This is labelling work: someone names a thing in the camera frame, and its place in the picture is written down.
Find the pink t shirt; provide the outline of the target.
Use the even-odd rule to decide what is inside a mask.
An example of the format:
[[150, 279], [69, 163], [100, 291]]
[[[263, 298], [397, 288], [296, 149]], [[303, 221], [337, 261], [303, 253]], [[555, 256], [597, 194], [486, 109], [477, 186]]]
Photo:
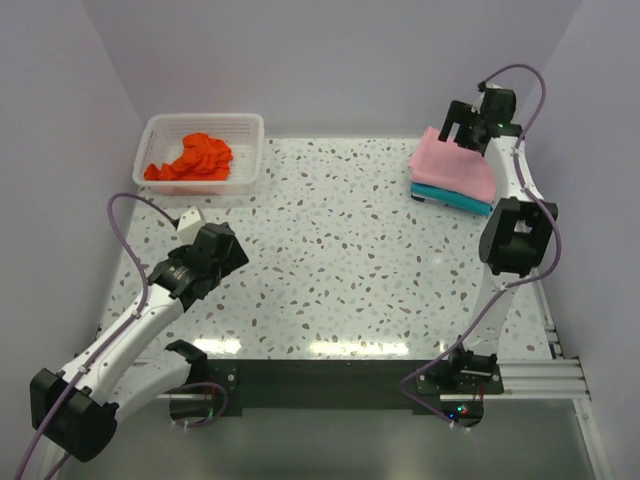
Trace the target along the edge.
[[411, 181], [492, 203], [496, 181], [487, 160], [479, 152], [459, 147], [452, 138], [440, 141], [439, 134], [433, 127], [425, 130], [409, 160]]

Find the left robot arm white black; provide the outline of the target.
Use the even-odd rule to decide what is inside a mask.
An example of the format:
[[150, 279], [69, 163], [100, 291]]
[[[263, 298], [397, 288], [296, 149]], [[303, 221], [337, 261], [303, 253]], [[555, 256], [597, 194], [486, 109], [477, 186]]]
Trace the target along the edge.
[[163, 364], [119, 391], [140, 354], [171, 323], [204, 299], [249, 259], [229, 224], [197, 224], [191, 243], [172, 250], [145, 280], [143, 291], [83, 354], [58, 372], [40, 370], [30, 382], [33, 427], [80, 462], [101, 453], [119, 422], [156, 395], [200, 390], [207, 356], [184, 340], [169, 343]]

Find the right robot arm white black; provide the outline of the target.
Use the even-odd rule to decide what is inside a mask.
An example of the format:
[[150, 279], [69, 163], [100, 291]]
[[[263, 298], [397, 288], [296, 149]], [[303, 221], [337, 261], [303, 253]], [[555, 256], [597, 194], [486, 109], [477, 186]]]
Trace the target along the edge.
[[478, 152], [496, 182], [496, 202], [479, 240], [483, 276], [473, 318], [446, 355], [425, 372], [440, 391], [466, 393], [499, 380], [497, 356], [507, 314], [518, 288], [545, 256], [558, 207], [544, 201], [525, 155], [524, 130], [514, 123], [514, 91], [482, 82], [474, 104], [451, 103], [442, 131], [453, 127], [455, 143]]

